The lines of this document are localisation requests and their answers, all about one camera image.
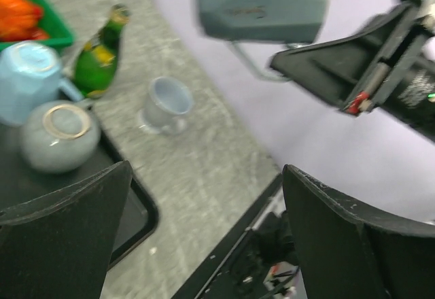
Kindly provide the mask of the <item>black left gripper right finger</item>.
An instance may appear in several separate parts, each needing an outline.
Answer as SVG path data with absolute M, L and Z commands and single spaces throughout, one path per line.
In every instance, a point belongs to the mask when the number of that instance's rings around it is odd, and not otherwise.
M 388 213 L 293 165 L 283 195 L 308 298 L 434 298 L 434 226 Z

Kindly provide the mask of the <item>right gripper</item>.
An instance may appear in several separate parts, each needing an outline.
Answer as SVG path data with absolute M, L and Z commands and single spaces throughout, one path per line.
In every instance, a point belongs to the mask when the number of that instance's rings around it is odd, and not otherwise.
M 278 52 L 270 68 L 347 114 L 372 111 L 384 104 L 434 36 L 434 2 L 399 1 L 410 3 L 375 16 L 349 37 Z

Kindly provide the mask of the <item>pale grey mug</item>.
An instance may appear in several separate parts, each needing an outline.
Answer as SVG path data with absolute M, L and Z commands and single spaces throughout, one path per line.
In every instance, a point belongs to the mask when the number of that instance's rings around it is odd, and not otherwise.
M 194 104 L 188 87 L 174 77 L 157 77 L 149 84 L 139 128 L 151 134 L 178 135 L 187 128 L 186 116 Z

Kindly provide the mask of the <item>grey-blue mug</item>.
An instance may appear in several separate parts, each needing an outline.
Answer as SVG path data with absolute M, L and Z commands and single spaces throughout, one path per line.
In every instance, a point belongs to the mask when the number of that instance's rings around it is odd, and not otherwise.
M 262 80 L 286 77 L 261 69 L 241 43 L 279 43 L 290 49 L 313 43 L 330 0 L 195 0 L 203 33 L 225 41 L 245 66 Z

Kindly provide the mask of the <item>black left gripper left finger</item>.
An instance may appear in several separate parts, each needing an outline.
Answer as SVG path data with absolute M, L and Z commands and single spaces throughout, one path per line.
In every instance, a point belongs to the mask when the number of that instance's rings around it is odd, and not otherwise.
M 2 298 L 99 298 L 133 178 L 122 161 L 1 210 Z

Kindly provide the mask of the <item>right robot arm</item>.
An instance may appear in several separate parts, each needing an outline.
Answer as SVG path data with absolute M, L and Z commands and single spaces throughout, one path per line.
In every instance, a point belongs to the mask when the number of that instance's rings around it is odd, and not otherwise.
M 400 0 L 360 32 L 286 50 L 271 68 L 350 116 L 381 108 L 434 138 L 434 0 Z M 283 195 L 309 298 L 433 298 L 434 226 L 283 168 Z

